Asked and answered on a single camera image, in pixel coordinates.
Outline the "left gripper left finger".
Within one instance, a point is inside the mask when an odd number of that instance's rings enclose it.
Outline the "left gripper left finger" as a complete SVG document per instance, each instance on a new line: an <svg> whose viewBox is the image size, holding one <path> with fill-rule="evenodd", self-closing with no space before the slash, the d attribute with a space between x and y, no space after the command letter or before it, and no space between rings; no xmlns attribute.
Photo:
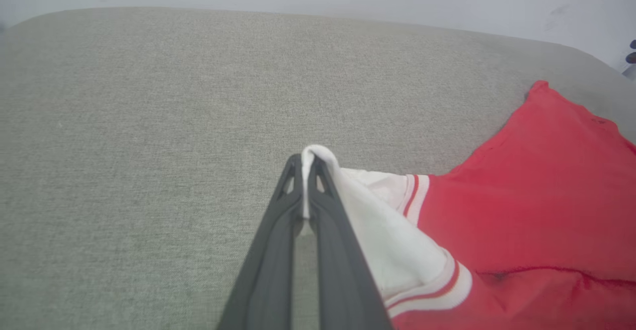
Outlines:
<svg viewBox="0 0 636 330"><path fill-rule="evenodd" d="M292 326L295 226L302 211L302 162L288 158L225 305L219 330Z"/></svg>

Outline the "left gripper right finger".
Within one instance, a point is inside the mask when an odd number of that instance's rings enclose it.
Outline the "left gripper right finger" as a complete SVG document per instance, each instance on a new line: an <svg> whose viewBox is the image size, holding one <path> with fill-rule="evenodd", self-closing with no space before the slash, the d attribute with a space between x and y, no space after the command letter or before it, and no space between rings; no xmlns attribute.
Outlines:
<svg viewBox="0 0 636 330"><path fill-rule="evenodd" d="M388 312L323 160L311 165L307 196L317 238L321 329L390 330Z"/></svg>

